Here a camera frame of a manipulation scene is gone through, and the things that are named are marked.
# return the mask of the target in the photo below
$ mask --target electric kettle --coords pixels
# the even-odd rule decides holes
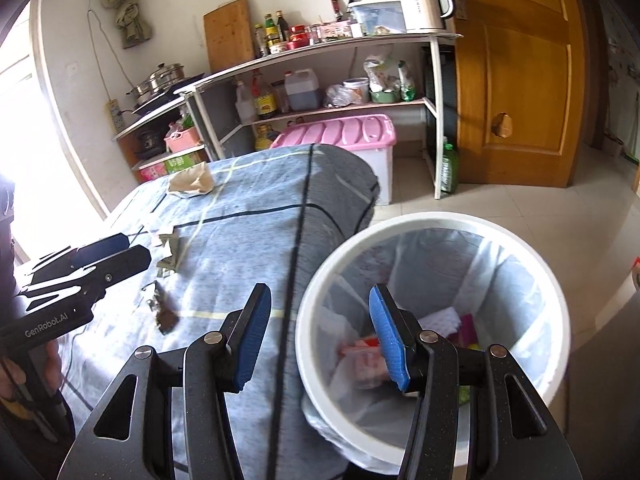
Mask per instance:
[[[446,30],[444,19],[453,15],[454,0],[447,0],[446,11],[440,0],[400,0],[407,32],[442,32]]]

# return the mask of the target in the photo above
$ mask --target wooden cutting board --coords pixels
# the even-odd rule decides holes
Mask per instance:
[[[205,14],[204,35],[212,72],[255,59],[249,1],[236,0]]]

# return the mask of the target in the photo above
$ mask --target crumpled wrapper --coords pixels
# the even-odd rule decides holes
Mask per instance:
[[[167,193],[181,198],[206,195],[213,189],[213,177],[206,162],[175,173],[169,179]]]

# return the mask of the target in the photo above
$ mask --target human hand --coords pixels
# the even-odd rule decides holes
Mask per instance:
[[[62,360],[58,355],[58,340],[54,339],[46,344],[47,349],[47,363],[44,368],[44,377],[47,384],[53,389],[57,390],[62,386]],[[7,371],[14,378],[16,384],[24,384],[27,381],[27,377],[22,369],[12,362],[10,359],[4,359]],[[15,395],[14,385],[4,371],[3,367],[0,367],[0,397],[5,399],[13,399]]]

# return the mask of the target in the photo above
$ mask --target curtain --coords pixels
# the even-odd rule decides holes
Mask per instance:
[[[122,32],[122,46],[129,48],[150,40],[151,27],[140,16],[136,0],[101,0],[107,9],[116,9],[116,24]]]

